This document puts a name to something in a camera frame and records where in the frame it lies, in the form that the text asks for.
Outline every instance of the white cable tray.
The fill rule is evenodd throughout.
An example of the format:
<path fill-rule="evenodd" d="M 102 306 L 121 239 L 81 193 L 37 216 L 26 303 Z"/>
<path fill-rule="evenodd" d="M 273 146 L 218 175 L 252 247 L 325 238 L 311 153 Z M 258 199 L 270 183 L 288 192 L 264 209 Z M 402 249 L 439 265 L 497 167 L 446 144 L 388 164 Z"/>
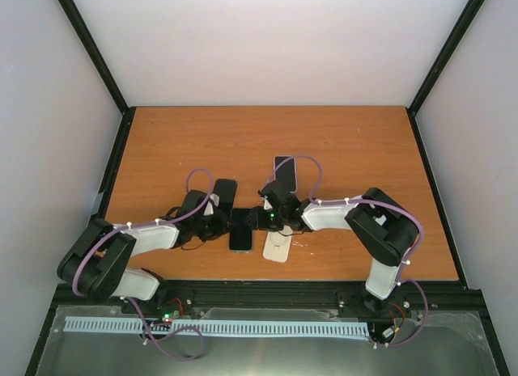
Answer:
<path fill-rule="evenodd" d="M 176 319 L 171 327 L 158 326 L 155 334 L 168 334 L 180 327 L 194 326 L 208 337 L 321 337 L 366 340 L 365 322 L 287 322 L 287 321 L 218 321 L 207 319 Z M 64 332 L 142 333 L 138 318 L 66 317 Z M 180 332 L 195 336 L 195 332 Z"/>

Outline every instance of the black smartphone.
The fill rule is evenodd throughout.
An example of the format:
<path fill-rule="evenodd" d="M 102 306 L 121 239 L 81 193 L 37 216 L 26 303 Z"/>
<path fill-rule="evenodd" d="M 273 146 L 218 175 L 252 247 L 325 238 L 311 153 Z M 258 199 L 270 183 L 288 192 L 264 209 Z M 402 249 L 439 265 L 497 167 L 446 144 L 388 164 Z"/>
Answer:
<path fill-rule="evenodd" d="M 234 199 L 236 198 L 237 182 L 235 180 L 216 180 L 214 194 L 219 197 L 218 207 L 230 218 Z"/>
<path fill-rule="evenodd" d="M 276 156 L 274 160 L 274 167 L 277 166 L 289 156 Z M 278 170 L 275 172 L 275 180 L 280 181 L 284 186 L 290 189 L 290 192 L 297 191 L 297 170 L 295 168 L 295 158 L 291 158 L 286 161 Z"/>
<path fill-rule="evenodd" d="M 230 241 L 228 247 L 233 252 L 250 252 L 252 250 L 252 227 L 247 223 L 250 209 L 232 209 Z"/>

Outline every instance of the wooden table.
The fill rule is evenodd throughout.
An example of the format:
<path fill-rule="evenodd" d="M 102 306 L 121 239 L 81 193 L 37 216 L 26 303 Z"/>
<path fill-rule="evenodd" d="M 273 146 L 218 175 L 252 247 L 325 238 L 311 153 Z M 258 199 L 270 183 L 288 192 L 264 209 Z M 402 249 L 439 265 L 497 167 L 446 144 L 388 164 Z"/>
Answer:
<path fill-rule="evenodd" d="M 106 219 L 144 222 L 164 215 L 185 196 L 185 177 L 195 167 L 214 179 L 238 181 L 234 207 L 260 205 L 261 188 L 278 154 L 310 154 L 324 168 L 317 196 L 336 199 L 378 187 L 415 215 L 427 232 L 405 277 L 456 280 L 414 135 L 403 107 L 138 108 L 129 133 Z M 297 160 L 301 198 L 317 172 Z M 191 188 L 207 191 L 202 173 Z M 255 231 L 253 251 L 228 250 L 228 235 L 195 251 L 153 251 L 130 265 L 166 278 L 245 280 L 364 280 L 371 266 L 365 247 L 350 231 L 296 235 L 288 261 L 265 260 L 266 233 Z M 198 239 L 186 247 L 199 245 Z"/>

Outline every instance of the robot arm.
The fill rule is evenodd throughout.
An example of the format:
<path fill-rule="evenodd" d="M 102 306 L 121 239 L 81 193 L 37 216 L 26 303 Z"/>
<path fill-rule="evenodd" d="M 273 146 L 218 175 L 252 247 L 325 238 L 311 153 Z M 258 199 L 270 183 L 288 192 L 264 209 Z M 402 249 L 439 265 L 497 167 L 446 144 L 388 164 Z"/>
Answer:
<path fill-rule="evenodd" d="M 195 209 L 204 192 L 191 190 L 176 211 L 176 218 Z M 146 269 L 127 268 L 131 256 L 144 252 L 172 249 L 186 244 L 193 236 L 202 241 L 226 232 L 230 224 L 218 209 L 219 197 L 210 196 L 207 204 L 184 221 L 171 224 L 156 219 L 145 226 L 130 226 L 108 239 L 100 253 L 93 255 L 80 273 L 78 289 L 94 302 L 110 297 L 137 298 L 162 306 L 167 300 L 167 285 L 164 279 Z M 57 275 L 72 283 L 79 265 L 92 247 L 106 234 L 120 227 L 103 219 L 91 222 L 57 268 Z"/>
<path fill-rule="evenodd" d="M 257 229 L 276 231 L 288 225 L 302 231 L 352 230 L 372 256 L 367 291 L 379 300 L 385 300 L 392 293 L 401 265 L 406 263 L 403 258 L 418 236 L 418 228 L 400 213 L 404 212 L 402 207 L 380 189 L 370 188 L 362 196 L 342 201 L 300 202 L 281 183 L 274 181 L 259 194 L 265 204 L 254 208 Z M 362 205 L 362 201 L 379 202 L 400 211 Z"/>

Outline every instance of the black metal frame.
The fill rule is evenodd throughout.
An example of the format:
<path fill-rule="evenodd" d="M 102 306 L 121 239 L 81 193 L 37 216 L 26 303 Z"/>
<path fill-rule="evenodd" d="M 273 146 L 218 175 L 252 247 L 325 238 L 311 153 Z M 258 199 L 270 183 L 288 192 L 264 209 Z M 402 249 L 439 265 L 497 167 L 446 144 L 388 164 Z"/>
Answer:
<path fill-rule="evenodd" d="M 87 29 L 83 18 L 73 0 L 58 0 L 62 5 L 70 23 L 74 27 L 79 39 L 82 41 L 93 64 L 98 70 L 104 84 L 112 95 L 114 102 L 119 107 L 122 114 L 122 121 L 119 127 L 116 141 L 113 145 L 112 153 L 106 166 L 104 178 L 100 186 L 100 193 L 103 194 L 100 207 L 92 218 L 102 218 L 106 214 L 113 185 L 117 177 L 118 168 L 124 153 L 125 144 L 130 132 L 134 118 L 135 108 L 129 108 L 124 100 L 119 88 L 110 74 L 110 71 L 96 46 L 90 32 Z M 435 59 L 428 75 L 420 86 L 412 104 L 407 108 L 410 125 L 414 132 L 422 163 L 427 173 L 427 178 L 431 186 L 431 191 L 435 199 L 435 204 L 439 212 L 444 233 L 452 253 L 459 281 L 436 281 L 423 282 L 422 287 L 428 296 L 428 303 L 435 304 L 440 310 L 448 311 L 477 311 L 481 317 L 482 325 L 486 332 L 493 357 L 496 361 L 500 374 L 507 375 L 506 362 L 503 358 L 498 339 L 490 320 L 482 292 L 479 290 L 468 289 L 465 274 L 461 267 L 461 262 L 452 237 L 452 232 L 448 224 L 448 219 L 444 207 L 440 200 L 439 191 L 435 183 L 435 178 L 428 161 L 426 149 L 422 143 L 416 116 L 422 107 L 426 97 L 430 94 L 435 82 L 441 75 L 448 60 L 453 55 L 457 45 L 461 42 L 463 35 L 473 21 L 478 10 L 485 0 L 469 0 L 462 11 L 459 19 L 453 27 L 449 37 Z M 189 299 L 193 308 L 211 307 L 232 307 L 239 303 L 240 308 L 333 308 L 337 306 L 340 294 L 358 293 L 363 283 L 359 281 L 343 282 L 274 282 L 274 281 L 169 281 L 182 299 Z M 412 287 L 401 287 L 398 290 L 405 296 L 413 308 L 422 309 L 422 299 L 416 289 Z M 45 319 L 41 330 L 40 338 L 36 343 L 35 351 L 27 369 L 26 375 L 36 374 L 37 366 L 40 361 L 45 342 L 49 334 L 55 311 L 59 305 L 88 305 L 88 300 L 75 297 L 68 285 L 59 285 L 54 294 L 49 313 Z M 119 300 L 110 300 L 108 304 L 122 305 Z M 341 315 L 355 316 L 369 323 L 388 322 L 386 317 L 371 317 L 354 311 L 355 315 L 348 315 L 341 311 Z"/>

